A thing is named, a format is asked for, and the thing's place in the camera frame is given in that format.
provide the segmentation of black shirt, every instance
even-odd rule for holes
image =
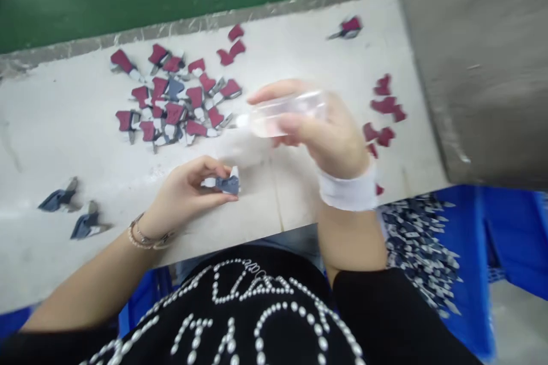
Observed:
[[[123,339],[106,327],[20,332],[2,363],[480,364],[399,269],[340,272],[242,245],[196,267]]]

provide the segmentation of hand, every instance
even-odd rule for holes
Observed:
[[[288,94],[300,94],[318,89],[301,80],[282,80],[269,84],[247,99],[251,105]],[[343,101],[328,93],[327,120],[321,121],[295,113],[280,116],[279,128],[286,136],[274,137],[274,147],[280,144],[307,146],[310,156],[327,174],[340,179],[362,175],[369,165],[364,139]]]
[[[200,183],[207,177],[227,178],[231,167],[202,156],[175,168],[158,191],[150,208],[139,220],[139,230],[150,239],[180,229],[198,214],[238,197],[223,193],[200,194]]]

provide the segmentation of clear plastic cup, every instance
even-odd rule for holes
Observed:
[[[291,94],[268,100],[251,107],[247,114],[236,118],[235,126],[248,127],[257,137],[270,138],[286,135],[278,127],[278,119],[284,113],[297,113],[325,120],[327,118],[326,94],[321,90]]]

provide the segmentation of white wristband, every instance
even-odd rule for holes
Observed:
[[[376,167],[371,161],[361,176],[342,180],[319,170],[320,197],[324,203],[345,211],[367,211],[377,206]]]

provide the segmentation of red fabric piece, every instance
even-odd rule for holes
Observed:
[[[181,57],[172,57],[162,68],[169,72],[178,72],[181,69],[182,61]]]
[[[195,69],[201,69],[202,71],[206,70],[206,63],[204,59],[196,60],[195,62],[192,62],[188,65],[188,72],[192,72]]]
[[[382,101],[371,100],[370,106],[379,113],[392,114],[396,110],[396,97],[384,97]]]
[[[230,48],[230,55],[232,57],[236,57],[238,54],[245,51],[244,43],[241,40],[238,40],[236,43],[232,45]]]
[[[224,121],[224,115],[219,113],[217,107],[212,107],[207,111],[209,119],[211,120],[211,125],[213,128],[216,128],[220,123]]]
[[[141,121],[139,127],[143,130],[143,141],[154,141],[156,130],[154,124],[151,121]]]
[[[133,70],[133,64],[131,64],[126,53],[124,53],[124,51],[121,48],[110,56],[110,61],[113,64],[119,65],[122,68],[122,70],[128,74],[131,72],[131,70]]]
[[[201,135],[206,137],[207,128],[201,125],[200,123],[197,123],[196,121],[189,120],[187,121],[187,133],[189,135]]]
[[[401,104],[396,106],[396,110],[392,113],[392,115],[394,116],[395,123],[399,123],[407,118],[407,114],[401,108]]]
[[[390,90],[390,74],[385,74],[383,78],[377,80],[377,87],[373,89],[376,95],[390,95],[392,91]]]
[[[377,144],[383,147],[390,147],[390,141],[396,137],[396,134],[390,127],[384,127],[377,137]]]
[[[230,41],[236,40],[238,37],[242,37],[244,35],[244,30],[242,30],[241,26],[237,24],[231,30],[228,32],[228,39]]]
[[[158,65],[162,59],[167,55],[167,50],[159,44],[152,45],[152,54],[148,58],[152,64]]]
[[[354,30],[361,30],[361,22],[360,20],[358,19],[357,16],[354,16],[353,18],[351,18],[349,21],[347,22],[343,22],[341,24],[342,26],[342,29],[345,30],[345,31],[354,31]]]
[[[215,84],[217,83],[215,80],[210,79],[206,73],[203,73],[199,77],[200,84],[202,84],[202,87],[204,87],[204,92],[208,92],[212,88],[214,88]]]
[[[166,104],[167,118],[166,124],[177,125],[184,114],[184,107],[175,103]]]
[[[187,97],[190,98],[192,108],[199,108],[204,102],[204,94],[201,87],[188,88]]]
[[[147,105],[144,102],[148,98],[148,87],[141,86],[131,90],[131,95],[139,102],[139,108],[146,108]]]
[[[120,121],[120,127],[118,130],[120,131],[129,131],[131,130],[131,117],[132,112],[131,111],[116,111],[116,117],[118,117],[118,121]]]
[[[369,150],[369,152],[371,153],[373,157],[375,157],[376,159],[378,158],[377,147],[375,146],[374,143],[368,144],[367,149]]]
[[[223,97],[230,98],[233,94],[241,92],[241,87],[238,85],[238,83],[236,83],[235,80],[230,79],[227,82],[227,85],[221,88],[219,92]]]
[[[217,54],[221,57],[221,64],[228,66],[234,62],[234,57],[232,57],[226,50],[220,48],[217,50]]]
[[[371,123],[365,123],[362,128],[365,136],[365,141],[370,142],[378,137],[378,131],[375,130]]]
[[[162,118],[162,115],[164,114],[164,111],[158,107],[154,102],[152,102],[152,117],[153,118]]]
[[[167,80],[160,78],[160,77],[154,77],[152,79],[152,82],[154,84],[154,90],[152,90],[152,105],[154,105],[154,101],[159,100],[162,95],[166,92],[167,88]]]

